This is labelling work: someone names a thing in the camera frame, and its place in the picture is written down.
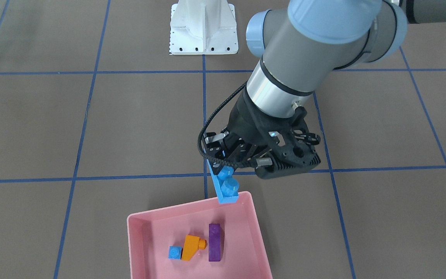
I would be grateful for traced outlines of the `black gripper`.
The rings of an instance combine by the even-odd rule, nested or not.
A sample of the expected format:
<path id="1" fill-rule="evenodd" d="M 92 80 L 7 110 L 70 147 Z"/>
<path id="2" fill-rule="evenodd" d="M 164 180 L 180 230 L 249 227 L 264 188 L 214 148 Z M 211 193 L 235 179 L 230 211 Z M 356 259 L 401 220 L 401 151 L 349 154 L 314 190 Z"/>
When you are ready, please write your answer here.
<path id="1" fill-rule="evenodd" d="M 309 131 L 306 115 L 299 106 L 290 118 L 268 116 L 247 93 L 241 93 L 222 131 L 223 138 L 203 133 L 203 157 L 210 165 L 216 164 L 216 173 L 223 166 L 254 168 L 261 179 L 307 173 L 321 163 L 315 150 L 321 138 Z"/>

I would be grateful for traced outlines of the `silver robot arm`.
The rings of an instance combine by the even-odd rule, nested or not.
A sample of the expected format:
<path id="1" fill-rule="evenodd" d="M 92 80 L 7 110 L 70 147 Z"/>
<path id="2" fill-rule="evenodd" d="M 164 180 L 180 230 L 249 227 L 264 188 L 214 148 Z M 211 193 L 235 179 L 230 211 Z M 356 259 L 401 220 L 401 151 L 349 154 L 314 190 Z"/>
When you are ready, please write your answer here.
<path id="1" fill-rule="evenodd" d="M 321 141 L 304 104 L 334 70 L 379 61 L 397 50 L 409 24 L 446 22 L 446 0 L 291 0 L 255 14 L 248 81 L 208 118 L 198 150 L 214 180 L 254 168 L 261 179 L 306 173 Z"/>

